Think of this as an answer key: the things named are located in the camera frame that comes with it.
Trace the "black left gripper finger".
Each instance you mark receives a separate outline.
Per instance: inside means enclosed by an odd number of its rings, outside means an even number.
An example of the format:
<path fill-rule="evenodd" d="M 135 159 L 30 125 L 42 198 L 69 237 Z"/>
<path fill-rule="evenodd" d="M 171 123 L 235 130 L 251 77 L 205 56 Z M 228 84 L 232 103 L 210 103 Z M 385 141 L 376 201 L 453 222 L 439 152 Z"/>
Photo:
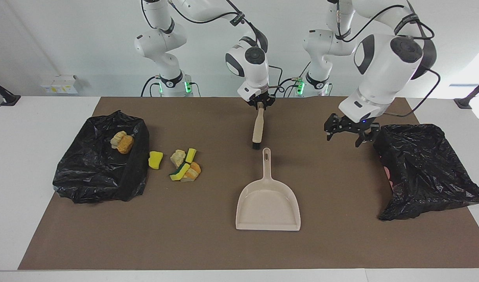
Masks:
<path fill-rule="evenodd" d="M 341 118 L 337 114 L 331 114 L 324 123 L 324 131 L 327 134 L 326 140 L 330 141 L 334 134 L 341 132 Z"/>
<path fill-rule="evenodd" d="M 370 125 L 368 130 L 358 130 L 358 139 L 355 141 L 355 147 L 358 148 L 363 143 L 374 142 L 380 132 L 380 125 Z"/>

